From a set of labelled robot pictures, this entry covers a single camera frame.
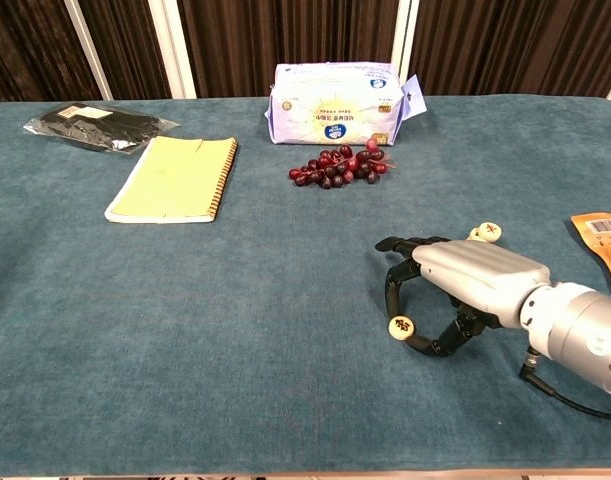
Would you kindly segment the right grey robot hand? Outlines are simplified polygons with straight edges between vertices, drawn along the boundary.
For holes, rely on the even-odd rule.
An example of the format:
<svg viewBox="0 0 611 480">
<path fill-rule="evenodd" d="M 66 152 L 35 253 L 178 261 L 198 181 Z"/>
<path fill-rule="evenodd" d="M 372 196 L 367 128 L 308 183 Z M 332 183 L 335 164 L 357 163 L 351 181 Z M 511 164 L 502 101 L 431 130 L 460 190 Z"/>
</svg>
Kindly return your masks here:
<svg viewBox="0 0 611 480">
<path fill-rule="evenodd" d="M 389 268 L 385 278 L 390 319 L 403 315 L 401 285 L 417 277 L 442 290 L 456 309 L 456 318 L 438 338 L 424 337 L 416 328 L 412 337 L 402 341 L 430 357 L 455 353 L 486 328 L 519 328 L 526 298 L 537 288 L 551 285 L 547 266 L 493 243 L 390 236 L 379 241 L 375 249 L 404 257 Z"/>
</svg>

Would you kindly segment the wooden token bottom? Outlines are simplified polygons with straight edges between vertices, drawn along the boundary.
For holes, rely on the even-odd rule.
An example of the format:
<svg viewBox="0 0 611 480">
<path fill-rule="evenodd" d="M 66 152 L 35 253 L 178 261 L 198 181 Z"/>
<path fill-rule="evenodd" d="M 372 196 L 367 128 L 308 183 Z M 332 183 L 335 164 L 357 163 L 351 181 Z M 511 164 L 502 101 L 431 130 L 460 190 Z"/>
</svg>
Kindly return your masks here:
<svg viewBox="0 0 611 480">
<path fill-rule="evenodd" d="M 389 320 L 388 332 L 398 341 L 406 341 L 415 333 L 416 327 L 413 320 L 404 315 L 396 315 Z"/>
</svg>

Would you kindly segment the brown spout pouch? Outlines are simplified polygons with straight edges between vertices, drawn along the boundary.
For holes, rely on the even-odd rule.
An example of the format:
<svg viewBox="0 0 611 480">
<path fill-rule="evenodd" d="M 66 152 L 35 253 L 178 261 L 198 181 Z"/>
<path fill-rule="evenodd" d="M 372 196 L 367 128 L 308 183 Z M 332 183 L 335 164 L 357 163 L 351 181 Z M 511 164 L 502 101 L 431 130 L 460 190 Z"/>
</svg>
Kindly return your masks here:
<svg viewBox="0 0 611 480">
<path fill-rule="evenodd" d="M 585 245 L 606 265 L 611 277 L 611 212 L 594 212 L 571 217 Z"/>
</svg>

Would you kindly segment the bunch of dark red grapes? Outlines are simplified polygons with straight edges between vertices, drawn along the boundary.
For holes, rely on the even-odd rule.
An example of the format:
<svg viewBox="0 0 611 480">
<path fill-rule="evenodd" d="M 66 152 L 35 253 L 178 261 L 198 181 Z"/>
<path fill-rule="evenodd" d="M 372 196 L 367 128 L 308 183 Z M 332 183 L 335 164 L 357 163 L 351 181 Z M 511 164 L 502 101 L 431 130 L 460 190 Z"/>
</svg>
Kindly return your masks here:
<svg viewBox="0 0 611 480">
<path fill-rule="evenodd" d="M 288 178 L 299 187 L 314 184 L 328 190 L 344 187 L 356 180 L 375 184 L 394 168 L 390 156 L 372 137 L 359 150 L 354 150 L 349 144 L 342 144 L 334 150 L 322 150 L 317 158 L 290 169 Z"/>
</svg>

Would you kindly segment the white purple tissue pack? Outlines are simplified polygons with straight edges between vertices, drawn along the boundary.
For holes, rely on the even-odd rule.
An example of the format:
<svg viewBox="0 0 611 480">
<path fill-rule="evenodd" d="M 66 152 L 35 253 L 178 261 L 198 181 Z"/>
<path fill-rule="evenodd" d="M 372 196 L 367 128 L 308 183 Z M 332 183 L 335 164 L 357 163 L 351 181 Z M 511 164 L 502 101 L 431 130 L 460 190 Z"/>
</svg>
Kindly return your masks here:
<svg viewBox="0 0 611 480">
<path fill-rule="evenodd" d="M 401 82 L 390 63 L 300 63 L 276 66 L 265 117 L 275 144 L 390 146 L 426 111 L 418 79 Z"/>
</svg>

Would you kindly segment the teal table cloth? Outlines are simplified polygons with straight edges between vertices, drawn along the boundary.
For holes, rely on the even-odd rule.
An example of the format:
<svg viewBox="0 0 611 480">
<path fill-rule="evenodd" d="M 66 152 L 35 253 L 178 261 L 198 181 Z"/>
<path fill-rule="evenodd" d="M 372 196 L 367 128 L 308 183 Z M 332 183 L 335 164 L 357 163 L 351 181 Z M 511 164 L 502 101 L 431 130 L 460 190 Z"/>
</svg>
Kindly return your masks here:
<svg viewBox="0 0 611 480">
<path fill-rule="evenodd" d="M 501 244 L 607 290 L 570 218 L 611 211 L 611 102 L 430 97 L 378 183 L 296 187 L 313 146 L 269 140 L 263 98 L 137 111 L 234 137 L 216 220 L 127 225 L 135 158 L 24 130 L 0 103 L 0 476 L 611 469 L 611 422 L 518 377 L 490 330 L 446 359 L 387 330 L 395 235 Z"/>
</svg>

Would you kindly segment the dark brown pleated curtain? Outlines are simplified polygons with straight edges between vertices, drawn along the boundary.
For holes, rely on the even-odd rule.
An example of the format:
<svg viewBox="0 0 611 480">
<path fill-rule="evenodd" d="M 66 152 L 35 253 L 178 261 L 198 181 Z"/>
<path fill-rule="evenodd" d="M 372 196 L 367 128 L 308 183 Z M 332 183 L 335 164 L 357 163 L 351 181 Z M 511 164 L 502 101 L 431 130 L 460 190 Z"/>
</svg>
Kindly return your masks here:
<svg viewBox="0 0 611 480">
<path fill-rule="evenodd" d="M 265 96 L 280 63 L 388 61 L 401 0 L 173 0 L 200 97 Z M 171 96 L 148 0 L 78 0 L 116 99 Z M 611 0 L 420 0 L 428 95 L 604 97 Z M 0 0 L 0 101 L 98 100 L 65 0 Z"/>
</svg>

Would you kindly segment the spiral-bound yellow notebook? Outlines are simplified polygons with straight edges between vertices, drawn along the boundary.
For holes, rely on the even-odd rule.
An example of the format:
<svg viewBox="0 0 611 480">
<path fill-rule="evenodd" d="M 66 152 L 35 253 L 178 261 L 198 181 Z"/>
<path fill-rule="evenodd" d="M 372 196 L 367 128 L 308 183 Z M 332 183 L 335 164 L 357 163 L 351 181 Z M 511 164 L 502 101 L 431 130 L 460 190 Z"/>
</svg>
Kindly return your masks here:
<svg viewBox="0 0 611 480">
<path fill-rule="evenodd" d="M 233 137 L 155 137 L 105 210 L 105 218 L 131 224 L 214 221 L 237 147 Z"/>
</svg>

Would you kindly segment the black item in plastic bag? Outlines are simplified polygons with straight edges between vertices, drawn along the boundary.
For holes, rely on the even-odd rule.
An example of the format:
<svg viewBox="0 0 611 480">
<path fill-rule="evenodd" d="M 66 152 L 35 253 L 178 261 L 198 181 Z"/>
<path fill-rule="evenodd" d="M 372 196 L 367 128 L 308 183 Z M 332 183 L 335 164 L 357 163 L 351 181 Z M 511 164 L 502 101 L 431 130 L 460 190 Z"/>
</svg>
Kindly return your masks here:
<svg viewBox="0 0 611 480">
<path fill-rule="evenodd" d="M 177 122 L 155 115 L 74 102 L 32 118 L 23 128 L 93 151 L 131 154 L 178 126 Z"/>
</svg>

